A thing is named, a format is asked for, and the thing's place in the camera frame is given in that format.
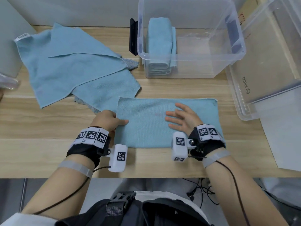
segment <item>wooden table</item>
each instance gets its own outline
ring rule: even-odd
[[[35,26],[38,32],[49,28]],[[82,29],[124,58],[140,60],[128,51],[129,28]],[[140,62],[132,74],[142,87],[138,98],[216,98],[228,150],[253,177],[301,177],[301,172],[277,168],[260,120],[239,119],[224,72],[213,79],[147,79]],[[85,105],[73,102],[73,97],[40,109],[25,67],[18,79],[19,89],[5,91],[0,103],[0,178],[47,178],[95,115]],[[108,158],[102,157],[100,164],[107,165]],[[130,148],[123,173],[98,172],[95,177],[206,176],[201,162],[174,162],[168,148]]]

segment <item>clear plastic bin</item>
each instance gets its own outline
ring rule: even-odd
[[[301,86],[300,16],[300,0],[268,0],[243,23],[247,53],[226,68],[240,119],[268,116],[301,98],[296,93],[290,100],[285,97]]]
[[[167,17],[176,28],[176,54],[149,54],[148,23]],[[138,54],[149,78],[213,78],[246,53],[237,11],[232,0],[140,0]],[[174,60],[170,74],[156,75],[150,60]]]

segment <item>folded blue towel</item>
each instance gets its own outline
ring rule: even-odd
[[[118,96],[140,88],[117,54],[79,28],[55,24],[16,44],[40,108],[74,93],[99,110],[116,110]]]
[[[117,127],[114,143],[133,148],[171,147],[175,130],[168,127],[169,122],[164,118],[166,111],[175,110],[177,102],[189,106],[204,123],[214,125],[222,134],[215,99],[120,98],[117,117],[128,119],[129,123]]]
[[[151,18],[148,23],[148,33],[146,41],[146,51],[150,55],[160,56],[176,54],[176,32],[175,27],[171,26],[168,18]],[[148,62],[149,74],[168,75],[171,69],[177,66],[176,60],[154,60]]]

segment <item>gray band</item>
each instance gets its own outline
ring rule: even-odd
[[[208,167],[210,164],[214,163],[216,160],[219,160],[221,158],[224,158],[226,156],[230,156],[230,152],[228,152],[227,150],[223,150],[221,152],[217,152],[212,156],[209,156],[205,159],[203,159],[203,166],[204,168]]]
[[[73,161],[62,161],[58,167],[67,167],[70,169],[74,169],[82,174],[84,174],[85,176],[92,178],[93,175],[93,171],[91,171],[89,168],[85,167],[84,165],[81,165],[77,162],[73,162]]]

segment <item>gray floor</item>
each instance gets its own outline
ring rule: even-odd
[[[24,205],[32,198],[35,192],[42,186],[46,179],[28,179],[26,192],[24,196]],[[91,180],[88,193],[81,213],[87,211],[94,203],[101,199],[110,198],[114,190],[122,182],[121,178],[93,178]],[[14,213],[19,212],[22,188],[24,179],[0,179],[0,223],[4,222]],[[183,187],[193,189],[195,185],[191,182],[183,180]],[[202,194],[201,190],[197,189],[194,194],[194,203],[201,205]],[[212,197],[214,202],[218,203],[215,197]],[[290,225],[301,225],[301,212],[294,210],[284,204],[275,201],[271,198],[275,206],[280,210]],[[203,194],[202,210],[207,216],[209,222],[215,226],[228,226],[225,216],[219,205],[214,205],[207,195]]]

